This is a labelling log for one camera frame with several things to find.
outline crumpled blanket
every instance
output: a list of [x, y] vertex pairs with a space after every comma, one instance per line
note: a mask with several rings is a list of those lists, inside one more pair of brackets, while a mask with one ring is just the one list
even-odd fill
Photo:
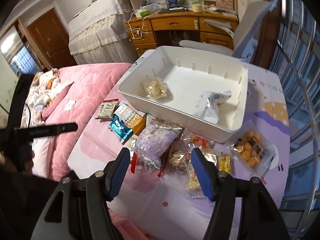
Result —
[[42, 111], [59, 95], [59, 93], [70, 83], [61, 83], [59, 70], [43, 73], [38, 72], [31, 83], [29, 94], [24, 106], [21, 128], [45, 125], [42, 120]]

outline hand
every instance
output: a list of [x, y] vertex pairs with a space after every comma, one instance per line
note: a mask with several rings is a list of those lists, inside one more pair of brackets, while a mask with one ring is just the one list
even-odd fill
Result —
[[[23, 174], [32, 175], [32, 167], [33, 167], [33, 161], [32, 158], [35, 156], [34, 152], [30, 152], [31, 160], [25, 162], [24, 167], [25, 170], [22, 172]], [[9, 160], [9, 158], [5, 157], [0, 153], [0, 166], [4, 169], [6, 172], [17, 172], [17, 167], [12, 163], [12, 161]]]

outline white paper tag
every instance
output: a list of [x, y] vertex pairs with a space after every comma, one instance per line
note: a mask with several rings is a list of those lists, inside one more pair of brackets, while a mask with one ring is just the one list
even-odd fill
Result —
[[69, 100], [69, 102], [66, 104], [64, 110], [65, 111], [70, 111], [72, 107], [75, 105], [76, 101], [74, 100]]

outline wooden drawer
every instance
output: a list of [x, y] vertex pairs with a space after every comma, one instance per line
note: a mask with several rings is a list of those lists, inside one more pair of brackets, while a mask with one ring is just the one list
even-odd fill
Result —
[[174, 16], [151, 19], [154, 31], [199, 30], [199, 19], [195, 16]]
[[131, 32], [129, 32], [128, 35], [130, 37], [130, 41], [132, 41], [133, 44], [156, 43], [155, 35], [153, 34], [153, 32], [149, 32], [149, 34], [143, 33], [141, 39], [137, 39], [141, 37], [141, 34], [137, 35], [136, 33], [134, 33], [132, 35]]
[[236, 27], [238, 26], [238, 22], [235, 21], [228, 21], [228, 20], [224, 20], [224, 19], [219, 19], [219, 18], [210, 18], [210, 17], [200, 17], [200, 30], [202, 32], [209, 32], [209, 33], [219, 33], [219, 34], [223, 34], [223, 35], [228, 35], [225, 31], [217, 28], [217, 27], [213, 27], [210, 24], [206, 23], [204, 20], [214, 20], [214, 21], [219, 21], [219, 22], [223, 22], [223, 23], [230, 23], [231, 25], [231, 30], [234, 32]]
[[233, 48], [233, 41], [230, 36], [225, 36], [216, 33], [200, 33], [201, 42], [210, 43], [210, 44], [217, 44], [221, 46], [225, 46], [229, 49]]
[[156, 43], [137, 44], [135, 46], [136, 46], [136, 50], [137, 50], [137, 54], [138, 55], [141, 55], [141, 54], [145, 53], [149, 49], [156, 49], [157, 48], [157, 44]]
[[[144, 20], [143, 21], [144, 23], [144, 26], [143, 26], [143, 29], [148, 31], [148, 32], [151, 32], [152, 31], [152, 26], [151, 26], [151, 22], [150, 20]], [[142, 30], [142, 20], [141, 21], [137, 21], [137, 22], [130, 22], [130, 25], [131, 25], [131, 28], [132, 29], [136, 29], [136, 28], [139, 28]], [[129, 24], [125, 24], [125, 28], [127, 29], [127, 31], [129, 30], [130, 26]]]

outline white plastic bin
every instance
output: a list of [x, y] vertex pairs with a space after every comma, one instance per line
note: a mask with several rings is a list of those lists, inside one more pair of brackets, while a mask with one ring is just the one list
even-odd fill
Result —
[[[142, 83], [149, 77], [164, 80], [168, 97], [147, 98]], [[224, 143], [243, 122], [247, 99], [248, 70], [240, 60], [209, 51], [168, 47], [157, 48], [120, 84], [119, 92], [136, 109], [181, 124], [194, 133]], [[218, 124], [191, 115], [204, 91], [231, 90], [222, 105]]]

